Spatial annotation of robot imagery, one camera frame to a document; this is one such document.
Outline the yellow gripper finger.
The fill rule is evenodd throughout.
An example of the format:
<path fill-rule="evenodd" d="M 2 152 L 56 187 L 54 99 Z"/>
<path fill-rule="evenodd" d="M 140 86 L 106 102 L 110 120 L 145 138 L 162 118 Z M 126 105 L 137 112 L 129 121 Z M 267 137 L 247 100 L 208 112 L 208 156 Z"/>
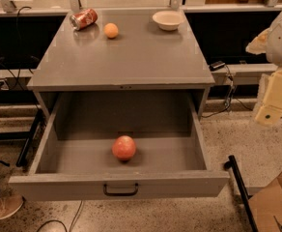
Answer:
<path fill-rule="evenodd" d="M 282 117 L 282 68 L 271 75 L 263 74 L 254 108 L 254 121 L 270 127 Z"/>
<path fill-rule="evenodd" d="M 246 51 L 251 54 L 259 55 L 266 52 L 267 49 L 267 41 L 268 41 L 268 29 L 262 31 L 257 37 L 250 42 Z"/>

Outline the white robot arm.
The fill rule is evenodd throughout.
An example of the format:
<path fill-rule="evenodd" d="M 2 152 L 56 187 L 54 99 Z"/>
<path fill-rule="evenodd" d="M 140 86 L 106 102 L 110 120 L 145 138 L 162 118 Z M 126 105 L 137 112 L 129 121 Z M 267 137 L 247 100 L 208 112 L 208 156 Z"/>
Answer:
<path fill-rule="evenodd" d="M 267 60 L 277 67 L 272 74 L 262 75 L 253 115 L 255 123 L 273 126 L 282 117 L 282 12 L 245 50 L 255 55 L 265 53 Z"/>

